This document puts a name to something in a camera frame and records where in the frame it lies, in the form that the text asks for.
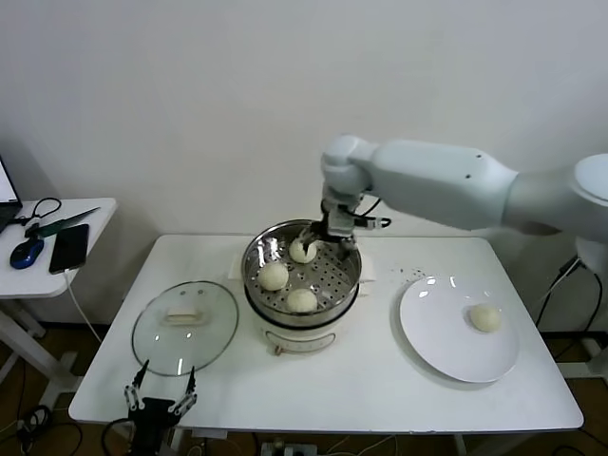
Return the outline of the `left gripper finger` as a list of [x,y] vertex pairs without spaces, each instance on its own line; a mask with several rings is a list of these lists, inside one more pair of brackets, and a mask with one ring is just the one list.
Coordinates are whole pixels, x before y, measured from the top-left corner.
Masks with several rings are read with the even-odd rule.
[[173,404],[168,411],[174,415],[184,415],[191,407],[197,402],[198,396],[196,394],[196,378],[195,369],[190,370],[188,383],[186,385],[185,394],[180,400]]
[[125,402],[130,411],[144,408],[143,399],[140,396],[140,386],[147,373],[148,364],[149,361],[146,360],[136,373],[134,379],[123,389]]

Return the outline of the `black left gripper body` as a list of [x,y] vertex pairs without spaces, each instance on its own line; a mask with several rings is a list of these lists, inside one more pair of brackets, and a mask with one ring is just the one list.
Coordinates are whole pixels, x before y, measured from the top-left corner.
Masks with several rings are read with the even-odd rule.
[[167,431],[177,424],[177,415],[169,409],[173,400],[143,398],[143,408],[128,412],[134,426],[128,455],[158,455]]

